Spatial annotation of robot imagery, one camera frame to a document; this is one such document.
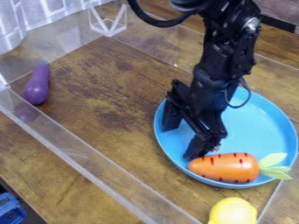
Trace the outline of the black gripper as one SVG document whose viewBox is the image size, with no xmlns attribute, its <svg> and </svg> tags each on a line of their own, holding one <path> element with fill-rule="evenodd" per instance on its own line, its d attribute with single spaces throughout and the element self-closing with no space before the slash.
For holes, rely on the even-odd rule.
<svg viewBox="0 0 299 224">
<path fill-rule="evenodd" d="M 191 85 L 172 81 L 163 108 L 163 131 L 177 129 L 181 120 L 191 126 L 195 136 L 183 154 L 187 161 L 215 151 L 220 140 L 228 135 L 221 113 L 229 105 L 237 85 L 236 81 L 204 82 L 193 79 Z"/>
</svg>

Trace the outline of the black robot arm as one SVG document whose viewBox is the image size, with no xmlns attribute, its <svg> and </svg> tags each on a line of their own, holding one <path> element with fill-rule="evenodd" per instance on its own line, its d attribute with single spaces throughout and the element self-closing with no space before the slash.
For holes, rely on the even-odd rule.
<svg viewBox="0 0 299 224">
<path fill-rule="evenodd" d="M 177 11 L 203 17 L 205 33 L 200 62 L 192 70 L 189 84 L 172 81 L 163 109 L 163 130 L 188 123 L 195 132 L 183 158 L 188 161 L 220 147 L 227 137 L 221 113 L 244 76 L 256 64 L 255 43 L 260 26 L 260 9 L 252 0 L 169 0 Z"/>
</svg>

